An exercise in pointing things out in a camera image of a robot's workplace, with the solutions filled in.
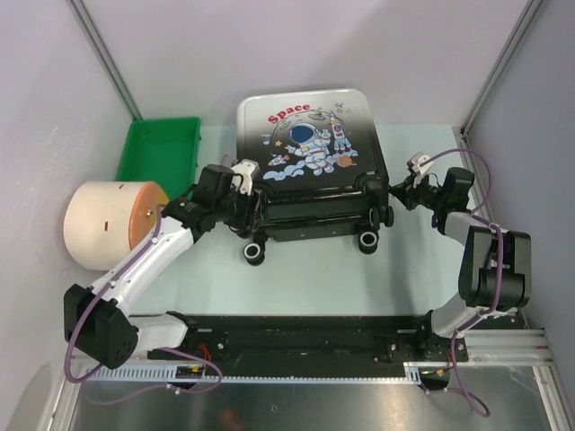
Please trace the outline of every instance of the white wall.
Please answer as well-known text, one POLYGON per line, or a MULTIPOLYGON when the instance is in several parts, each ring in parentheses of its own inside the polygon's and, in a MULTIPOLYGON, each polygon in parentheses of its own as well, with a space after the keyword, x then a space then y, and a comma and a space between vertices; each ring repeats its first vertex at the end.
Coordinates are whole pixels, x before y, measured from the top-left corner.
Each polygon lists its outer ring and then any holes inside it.
POLYGON ((574 22, 575 2, 547 2, 471 134, 492 164, 496 220, 532 235, 528 316, 547 329, 573 405, 574 22))
POLYGON ((526 0, 86 0, 144 117, 355 87, 376 123, 459 126, 526 0))
POLYGON ((62 297, 93 274, 62 223, 111 180, 130 119, 64 0, 0 3, 0 429, 34 429, 65 350, 62 297))

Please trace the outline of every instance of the white table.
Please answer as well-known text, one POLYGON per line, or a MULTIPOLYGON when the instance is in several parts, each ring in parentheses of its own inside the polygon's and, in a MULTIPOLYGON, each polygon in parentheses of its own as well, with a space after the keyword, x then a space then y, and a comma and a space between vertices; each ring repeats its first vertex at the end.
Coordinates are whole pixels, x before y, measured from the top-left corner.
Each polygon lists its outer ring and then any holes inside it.
MULTIPOLYGON (((418 151, 433 155, 456 147, 446 125, 383 125, 377 133, 391 184, 404 180, 406 162, 418 151)), ((198 175, 223 154, 235 154, 235 128, 202 128, 201 135, 198 175)), ((448 167, 461 165, 452 154, 433 171, 443 181, 448 167)), ((424 314, 457 291, 463 247, 431 228, 429 210, 408 212, 396 199, 391 202, 395 224, 382 226, 379 247, 370 256, 350 236, 270 240, 265 262, 251 267, 242 256, 246 240, 220 225, 156 279, 135 313, 424 314)))

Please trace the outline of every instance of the beige cylinder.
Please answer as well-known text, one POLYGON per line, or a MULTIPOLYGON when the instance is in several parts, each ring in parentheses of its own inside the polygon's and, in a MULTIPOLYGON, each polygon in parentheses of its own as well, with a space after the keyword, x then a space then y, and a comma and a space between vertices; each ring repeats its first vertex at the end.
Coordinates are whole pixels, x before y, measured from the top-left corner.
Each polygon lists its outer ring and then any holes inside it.
POLYGON ((155 182, 86 182, 64 218, 64 242, 88 269, 114 268, 150 232, 168 197, 155 182))

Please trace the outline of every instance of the green plastic tray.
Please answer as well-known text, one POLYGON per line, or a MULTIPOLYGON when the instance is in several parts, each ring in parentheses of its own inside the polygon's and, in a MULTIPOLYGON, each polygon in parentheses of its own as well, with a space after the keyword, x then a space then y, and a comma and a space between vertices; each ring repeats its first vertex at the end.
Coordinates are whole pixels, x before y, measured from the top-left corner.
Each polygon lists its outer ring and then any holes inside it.
POLYGON ((134 121, 119 164, 118 181, 155 181, 174 199, 194 182, 198 118, 134 121))

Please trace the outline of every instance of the suitcase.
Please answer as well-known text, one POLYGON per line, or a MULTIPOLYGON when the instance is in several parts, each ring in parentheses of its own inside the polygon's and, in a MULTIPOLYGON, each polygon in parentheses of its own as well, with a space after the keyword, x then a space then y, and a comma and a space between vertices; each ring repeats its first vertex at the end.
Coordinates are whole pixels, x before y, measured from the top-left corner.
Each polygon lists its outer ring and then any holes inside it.
POLYGON ((237 111, 237 155, 257 162, 243 255, 265 259, 265 242, 357 235, 366 254, 391 226, 389 177, 366 96, 357 90, 250 97, 237 111))

